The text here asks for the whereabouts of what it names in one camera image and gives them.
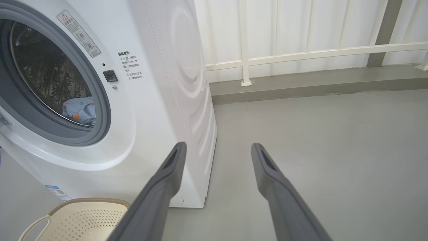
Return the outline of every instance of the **baseboard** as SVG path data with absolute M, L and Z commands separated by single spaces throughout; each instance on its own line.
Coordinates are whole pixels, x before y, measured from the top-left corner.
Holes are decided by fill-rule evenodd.
M 276 75 L 253 78 L 252 86 L 248 87 L 241 87 L 241 80 L 236 80 L 211 83 L 210 89 L 214 105 L 369 91 L 428 89 L 428 71 L 421 71 L 415 66 L 390 65 Z

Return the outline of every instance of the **gray floor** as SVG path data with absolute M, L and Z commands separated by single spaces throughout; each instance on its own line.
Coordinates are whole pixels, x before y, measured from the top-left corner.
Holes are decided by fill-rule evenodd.
M 0 240 L 18 240 L 35 220 L 62 203 L 3 149 L 0 149 Z M 35 240 L 42 225 L 30 232 Z
M 250 159 L 262 143 L 333 240 L 427 240 L 428 90 L 215 106 L 204 209 L 170 209 L 165 241 L 275 240 Z

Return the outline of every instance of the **metal railing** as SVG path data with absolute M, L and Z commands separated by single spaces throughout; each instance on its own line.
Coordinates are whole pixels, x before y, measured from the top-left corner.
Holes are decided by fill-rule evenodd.
M 258 57 L 258 58 L 248 58 L 248 37 L 247 37 L 247 9 L 246 9 L 246 0 L 238 0 L 238 9 L 239 9 L 239 28 L 240 28 L 240 36 L 241 36 L 241 52 L 242 59 L 228 62 L 220 62 L 214 64 L 208 64 L 207 71 L 212 70 L 220 70 L 220 69 L 230 69 L 236 67 L 242 67 L 243 71 L 243 80 L 241 86 L 249 86 L 251 85 L 250 77 L 249 77 L 249 66 L 260 65 L 260 64 L 268 64 L 268 63 L 279 63 L 286 61 L 295 61 L 295 60 L 306 60 L 306 59 L 315 59 L 315 58 L 324 58 L 324 57 L 336 57 L 336 56 L 345 56 L 345 55 L 355 55 L 355 54 L 372 54 L 372 53 L 384 53 L 384 52 L 395 52 L 395 51 L 411 51 L 411 50 L 424 50 L 428 49 L 428 42 L 413 42 L 410 43 L 410 36 L 414 30 L 415 22 L 420 14 L 421 3 L 422 0 L 417 0 L 415 7 L 413 9 L 412 15 L 410 17 L 410 21 L 407 25 L 404 38 L 400 44 L 384 44 L 384 45 L 375 45 L 377 36 L 379 34 L 380 26 L 382 24 L 383 16 L 385 14 L 386 6 L 388 4 L 388 0 L 383 0 L 377 14 L 377 19 L 374 25 L 374 31 L 372 33 L 372 37 L 370 39 L 370 44 L 368 46 L 360 46 L 360 47 L 352 47 L 352 48 L 342 48 L 343 36 L 348 30 L 348 13 L 351 0 L 347 0 L 345 15 L 343 18 L 342 28 L 340 32 L 339 38 L 339 47 L 336 49 L 325 49 L 318 51 L 310 51 L 309 46 L 311 45 L 312 36 L 313 36 L 313 26 L 314 26 L 314 17 L 315 10 L 317 7 L 317 0 L 311 0 L 311 9 L 309 15 L 309 28 L 307 34 L 307 42 L 306 42 L 306 51 L 292 54 L 277 54 L 266 57 Z M 277 0 L 277 8 L 282 4 L 282 0 Z M 205 7 L 207 11 L 207 19 L 208 19 L 208 34 L 212 39 L 212 27 L 211 20 L 208 8 L 208 2 L 205 0 Z M 277 22 L 279 22 L 280 14 L 277 13 Z M 279 25 L 276 26 L 276 41 L 274 42 L 273 49 L 274 53 L 277 53 L 279 43 Z M 215 49 L 213 41 L 211 41 L 211 49 L 213 51 L 214 62 L 217 62 L 217 58 L 215 57 Z M 421 65 L 417 66 L 418 69 L 428 70 L 428 54 L 421 63 Z

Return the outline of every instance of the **warning label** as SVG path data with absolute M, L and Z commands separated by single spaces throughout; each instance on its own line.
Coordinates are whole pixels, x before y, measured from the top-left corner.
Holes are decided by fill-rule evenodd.
M 83 28 L 77 23 L 77 21 L 64 10 L 61 14 L 56 17 L 58 20 L 67 27 L 67 29 L 75 36 L 75 38 L 82 44 L 82 46 L 88 51 L 91 57 L 95 57 L 101 53 L 92 39 L 83 30 Z
M 122 61 L 122 67 L 125 69 L 128 79 L 144 78 L 143 73 L 139 72 L 140 63 L 135 55 L 130 51 L 117 53 Z
M 66 202 L 68 200 L 71 200 L 71 197 L 65 194 L 59 187 L 57 186 L 51 186 L 51 185 L 45 185 L 51 192 L 53 192 L 57 197 L 59 197 L 62 201 Z

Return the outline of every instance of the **front-loading washing machine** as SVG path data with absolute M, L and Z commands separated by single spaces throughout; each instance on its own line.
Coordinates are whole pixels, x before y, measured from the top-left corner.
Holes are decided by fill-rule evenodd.
M 201 208 L 217 126 L 192 0 L 0 0 L 0 146 L 66 201 L 132 202 L 175 143 Z

